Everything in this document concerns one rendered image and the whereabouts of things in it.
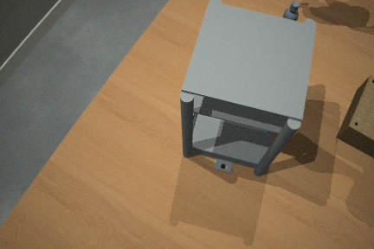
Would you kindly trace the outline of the grey shelving unit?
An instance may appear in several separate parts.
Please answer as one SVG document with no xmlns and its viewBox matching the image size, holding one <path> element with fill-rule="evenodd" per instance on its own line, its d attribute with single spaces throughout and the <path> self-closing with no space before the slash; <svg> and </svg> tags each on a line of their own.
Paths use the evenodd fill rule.
<svg viewBox="0 0 374 249">
<path fill-rule="evenodd" d="M 184 157 L 261 176 L 301 126 L 315 32 L 310 18 L 209 0 L 180 94 Z"/>
</svg>

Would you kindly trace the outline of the dark grey cylinder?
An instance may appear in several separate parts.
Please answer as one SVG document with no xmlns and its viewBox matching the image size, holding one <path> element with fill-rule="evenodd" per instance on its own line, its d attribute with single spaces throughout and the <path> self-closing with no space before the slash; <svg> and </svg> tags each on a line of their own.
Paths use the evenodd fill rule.
<svg viewBox="0 0 374 249">
<path fill-rule="evenodd" d="M 285 10 L 283 18 L 297 21 L 299 17 L 299 12 L 298 12 L 299 5 L 300 5 L 299 2 L 292 1 L 290 7 Z"/>
</svg>

